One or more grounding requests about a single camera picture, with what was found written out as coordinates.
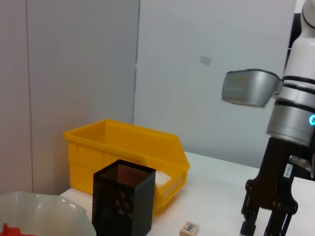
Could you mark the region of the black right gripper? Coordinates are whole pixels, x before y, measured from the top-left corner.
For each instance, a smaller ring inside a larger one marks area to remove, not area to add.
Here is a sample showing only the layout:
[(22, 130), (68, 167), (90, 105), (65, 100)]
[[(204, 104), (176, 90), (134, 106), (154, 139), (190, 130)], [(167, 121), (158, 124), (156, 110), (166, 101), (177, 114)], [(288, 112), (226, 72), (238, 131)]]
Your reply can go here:
[(298, 203), (292, 196), (293, 179), (310, 180), (310, 173), (289, 161), (290, 156), (311, 161), (311, 149), (289, 141), (270, 138), (258, 172), (246, 183), (246, 195), (241, 209), (244, 221), (242, 236), (253, 236), (256, 229), (258, 209), (271, 210), (264, 236), (285, 236)]

